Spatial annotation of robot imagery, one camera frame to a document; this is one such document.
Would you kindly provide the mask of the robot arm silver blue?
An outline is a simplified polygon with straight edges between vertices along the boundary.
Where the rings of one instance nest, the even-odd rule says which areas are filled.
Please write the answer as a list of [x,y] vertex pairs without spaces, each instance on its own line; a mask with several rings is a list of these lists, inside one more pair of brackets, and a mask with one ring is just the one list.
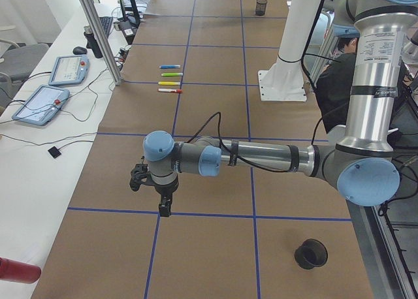
[[327,181],[359,206],[388,201],[400,175],[387,142],[398,94],[406,31],[417,21],[417,0],[336,0],[336,25],[353,25],[360,39],[341,139],[331,146],[260,144],[194,135],[177,142],[165,131],[143,141],[142,162],[131,171],[130,186],[152,186],[160,194],[159,214],[171,214],[180,173],[216,176],[222,163],[248,165],[274,173],[301,172]]

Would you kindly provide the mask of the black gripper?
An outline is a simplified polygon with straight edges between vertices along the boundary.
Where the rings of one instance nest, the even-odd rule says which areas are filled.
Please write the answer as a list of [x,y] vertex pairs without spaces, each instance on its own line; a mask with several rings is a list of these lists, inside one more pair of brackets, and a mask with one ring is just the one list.
[[158,205],[160,217],[171,216],[172,196],[173,193],[178,189],[179,182],[174,180],[166,185],[155,185],[155,190],[160,194],[161,200]]

